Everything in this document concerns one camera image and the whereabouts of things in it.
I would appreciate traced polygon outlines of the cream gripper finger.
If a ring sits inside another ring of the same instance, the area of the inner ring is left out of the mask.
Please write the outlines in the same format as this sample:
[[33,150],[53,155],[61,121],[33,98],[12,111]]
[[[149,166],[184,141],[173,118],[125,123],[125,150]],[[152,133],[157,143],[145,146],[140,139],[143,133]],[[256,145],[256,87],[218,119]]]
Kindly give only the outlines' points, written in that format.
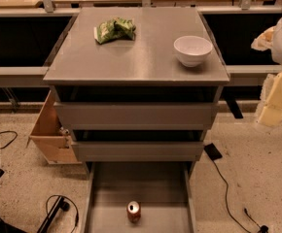
[[264,80],[261,102],[257,107],[257,124],[277,126],[282,121],[282,72],[268,74]]

